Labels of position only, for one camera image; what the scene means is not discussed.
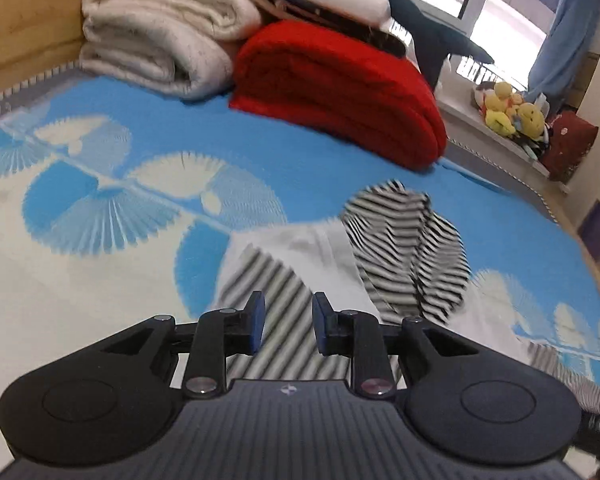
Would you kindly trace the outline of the red folded blanket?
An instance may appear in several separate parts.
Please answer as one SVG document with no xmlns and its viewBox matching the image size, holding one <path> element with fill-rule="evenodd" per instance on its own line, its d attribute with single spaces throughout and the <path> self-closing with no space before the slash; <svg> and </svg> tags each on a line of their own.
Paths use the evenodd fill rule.
<svg viewBox="0 0 600 480">
<path fill-rule="evenodd" d="M 326 27 L 279 21 L 239 50 L 230 107 L 324 132 L 407 169 L 443 154 L 434 92 L 407 58 Z"/>
</svg>

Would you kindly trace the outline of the cream folded quilt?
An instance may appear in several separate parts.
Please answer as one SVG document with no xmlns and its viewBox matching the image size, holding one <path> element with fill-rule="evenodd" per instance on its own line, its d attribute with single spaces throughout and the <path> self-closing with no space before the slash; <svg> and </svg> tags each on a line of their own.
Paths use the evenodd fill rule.
<svg viewBox="0 0 600 480">
<path fill-rule="evenodd" d="M 225 90 L 262 25 L 249 0 L 82 0 L 82 14 L 84 70 L 186 101 Z"/>
</svg>

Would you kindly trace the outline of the purple box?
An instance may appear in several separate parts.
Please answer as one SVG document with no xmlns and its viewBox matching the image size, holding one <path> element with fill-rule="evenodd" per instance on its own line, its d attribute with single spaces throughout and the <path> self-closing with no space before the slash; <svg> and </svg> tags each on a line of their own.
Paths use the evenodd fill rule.
<svg viewBox="0 0 600 480">
<path fill-rule="evenodd" d="M 600 261 L 600 200 L 596 200 L 578 229 L 578 235 L 594 261 Z"/>
</svg>

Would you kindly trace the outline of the wooden headboard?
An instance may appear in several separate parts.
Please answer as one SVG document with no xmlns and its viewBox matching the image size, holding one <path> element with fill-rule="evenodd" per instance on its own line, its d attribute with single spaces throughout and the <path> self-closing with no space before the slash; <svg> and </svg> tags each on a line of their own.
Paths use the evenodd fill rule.
<svg viewBox="0 0 600 480">
<path fill-rule="evenodd" d="M 73 62 L 83 44 L 82 0 L 0 0 L 0 92 Z"/>
</svg>

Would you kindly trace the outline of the dark red cushion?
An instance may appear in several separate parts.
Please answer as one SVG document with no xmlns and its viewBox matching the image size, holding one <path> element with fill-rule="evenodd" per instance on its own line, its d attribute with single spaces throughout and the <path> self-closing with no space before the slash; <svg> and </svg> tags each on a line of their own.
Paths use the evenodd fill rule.
<svg viewBox="0 0 600 480">
<path fill-rule="evenodd" d="M 550 143 L 540 163 L 551 181 L 568 183 L 592 148 L 598 127 L 582 119 L 573 110 L 563 110 L 550 122 Z"/>
</svg>

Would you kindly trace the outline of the blue curtain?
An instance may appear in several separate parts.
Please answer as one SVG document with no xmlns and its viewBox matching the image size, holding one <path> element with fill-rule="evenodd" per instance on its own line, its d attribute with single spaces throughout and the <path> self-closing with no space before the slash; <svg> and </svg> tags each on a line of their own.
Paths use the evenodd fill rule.
<svg viewBox="0 0 600 480">
<path fill-rule="evenodd" d="M 600 20 L 600 0 L 559 0 L 550 31 L 531 67 L 526 97 L 546 96 L 556 113 L 576 78 Z"/>
</svg>

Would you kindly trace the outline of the black white striped sweater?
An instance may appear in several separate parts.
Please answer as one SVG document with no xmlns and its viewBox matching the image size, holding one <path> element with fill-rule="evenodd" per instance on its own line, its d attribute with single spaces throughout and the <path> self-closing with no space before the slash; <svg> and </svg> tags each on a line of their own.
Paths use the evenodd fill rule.
<svg viewBox="0 0 600 480">
<path fill-rule="evenodd" d="M 311 301 L 324 292 L 338 310 L 363 311 L 388 325 L 422 316 L 563 382 L 587 410 L 600 413 L 600 332 L 566 304 L 544 314 L 509 274 L 470 270 L 460 233 L 425 194 L 398 181 L 364 188 L 339 217 L 276 226 L 230 238 L 215 302 L 242 307 L 265 298 L 255 356 L 233 356 L 230 377 L 340 379 L 343 358 L 317 350 Z"/>
</svg>

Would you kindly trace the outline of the yellow plush toys pile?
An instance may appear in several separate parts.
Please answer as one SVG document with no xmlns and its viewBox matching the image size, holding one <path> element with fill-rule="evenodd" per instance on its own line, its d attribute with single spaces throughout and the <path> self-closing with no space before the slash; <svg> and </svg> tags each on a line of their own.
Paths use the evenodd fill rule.
<svg viewBox="0 0 600 480">
<path fill-rule="evenodd" d="M 486 126 L 517 144 L 533 160 L 550 145 L 545 96 L 528 102 L 506 81 L 483 81 L 474 89 L 474 103 Z"/>
</svg>

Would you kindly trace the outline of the dark blue shark plush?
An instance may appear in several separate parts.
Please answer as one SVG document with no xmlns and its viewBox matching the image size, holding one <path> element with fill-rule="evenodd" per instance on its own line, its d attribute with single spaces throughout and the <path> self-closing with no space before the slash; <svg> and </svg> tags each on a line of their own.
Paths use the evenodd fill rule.
<svg viewBox="0 0 600 480">
<path fill-rule="evenodd" d="M 450 55 L 473 58 L 483 64 L 494 59 L 478 44 L 450 25 L 428 18 L 412 0 L 388 0 L 391 17 L 413 38 L 416 60 L 422 76 L 434 90 L 444 61 Z"/>
</svg>

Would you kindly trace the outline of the blue white patterned bedspread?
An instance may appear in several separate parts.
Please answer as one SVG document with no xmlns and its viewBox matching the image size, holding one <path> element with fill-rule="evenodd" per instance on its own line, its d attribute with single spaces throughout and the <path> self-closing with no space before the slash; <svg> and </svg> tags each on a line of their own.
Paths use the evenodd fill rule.
<svg viewBox="0 0 600 480">
<path fill-rule="evenodd" d="M 548 344 L 600 389 L 600 291 L 553 209 L 503 170 L 451 144 L 413 172 L 226 96 L 187 104 L 54 70 L 0 99 L 0 395 L 151 315 L 193 321 L 240 232 L 311 232 L 389 180 L 460 232 L 464 332 Z M 9 461 L 0 433 L 0 471 Z"/>
</svg>

